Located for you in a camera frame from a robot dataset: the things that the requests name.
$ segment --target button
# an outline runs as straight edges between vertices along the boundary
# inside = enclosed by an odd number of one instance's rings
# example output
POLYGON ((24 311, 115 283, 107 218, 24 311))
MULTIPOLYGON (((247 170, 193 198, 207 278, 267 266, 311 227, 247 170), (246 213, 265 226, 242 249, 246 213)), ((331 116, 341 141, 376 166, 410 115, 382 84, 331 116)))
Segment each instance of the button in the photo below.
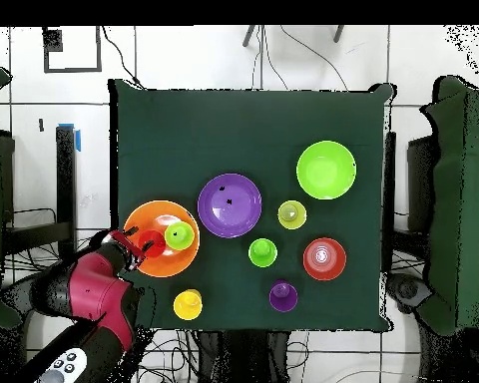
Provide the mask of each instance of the button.
POLYGON ((37 383, 64 383, 64 375, 58 370, 48 370, 37 383))

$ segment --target red cup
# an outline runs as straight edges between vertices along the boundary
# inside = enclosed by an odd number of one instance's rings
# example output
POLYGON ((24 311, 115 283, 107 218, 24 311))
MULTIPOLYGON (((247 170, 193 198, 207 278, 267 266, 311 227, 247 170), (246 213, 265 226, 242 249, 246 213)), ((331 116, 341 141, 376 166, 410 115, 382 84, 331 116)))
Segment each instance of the red cup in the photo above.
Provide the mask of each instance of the red cup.
POLYGON ((142 248, 146 242, 153 241, 154 244, 146 251, 146 257, 156 258, 165 251, 165 238, 157 230, 146 230, 139 236, 138 247, 142 248))
POLYGON ((331 280, 346 266, 346 252, 335 239, 319 238, 303 253, 303 267, 316 280, 331 280))

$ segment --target lime green bowl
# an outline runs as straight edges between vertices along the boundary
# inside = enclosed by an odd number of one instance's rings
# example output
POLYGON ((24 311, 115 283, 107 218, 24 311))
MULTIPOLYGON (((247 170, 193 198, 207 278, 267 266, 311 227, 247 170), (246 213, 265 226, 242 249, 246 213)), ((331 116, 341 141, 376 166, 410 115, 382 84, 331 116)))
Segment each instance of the lime green bowl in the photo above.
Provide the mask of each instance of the lime green bowl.
POLYGON ((269 239, 256 239, 250 244, 248 258, 257 267, 268 267, 276 259, 276 246, 269 239))
POLYGON ((194 229, 185 221, 177 221, 165 229, 165 242, 176 251, 188 248, 195 237, 194 229))
POLYGON ((317 199, 338 198, 355 181, 355 158, 340 143, 320 141, 301 154, 296 165, 296 177, 310 196, 317 199))

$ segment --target purple cup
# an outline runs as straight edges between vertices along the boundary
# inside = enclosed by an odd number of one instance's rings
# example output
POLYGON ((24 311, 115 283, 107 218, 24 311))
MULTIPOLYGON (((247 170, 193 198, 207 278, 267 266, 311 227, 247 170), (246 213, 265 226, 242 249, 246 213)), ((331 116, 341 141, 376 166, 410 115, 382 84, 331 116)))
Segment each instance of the purple cup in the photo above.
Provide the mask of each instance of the purple cup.
POLYGON ((282 313, 293 310, 298 303, 298 294, 294 286, 284 279, 278 279, 269 292, 269 303, 282 313))
POLYGON ((260 192, 242 175, 219 175, 201 191, 197 211, 211 233, 224 238, 241 236, 251 230, 260 217, 260 192))

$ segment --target lime green cup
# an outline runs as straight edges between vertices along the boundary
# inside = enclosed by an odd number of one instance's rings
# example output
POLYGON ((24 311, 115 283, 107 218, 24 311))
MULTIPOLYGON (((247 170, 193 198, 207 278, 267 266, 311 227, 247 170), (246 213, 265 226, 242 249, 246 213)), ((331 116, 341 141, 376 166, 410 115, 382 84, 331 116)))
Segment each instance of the lime green cup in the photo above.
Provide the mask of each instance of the lime green cup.
POLYGON ((256 239, 250 244, 248 258, 257 267, 268 267, 276 259, 276 246, 269 239, 256 239))
POLYGON ((294 199, 283 202, 278 208, 278 222, 286 229, 298 229, 307 220, 303 204, 294 199))
POLYGON ((165 230, 165 242, 176 251, 188 248, 195 237, 194 229, 185 221, 177 221, 165 230))
POLYGON ((317 199, 338 198, 355 181, 355 158, 340 143, 320 141, 301 154, 296 165, 296 177, 310 196, 317 199))

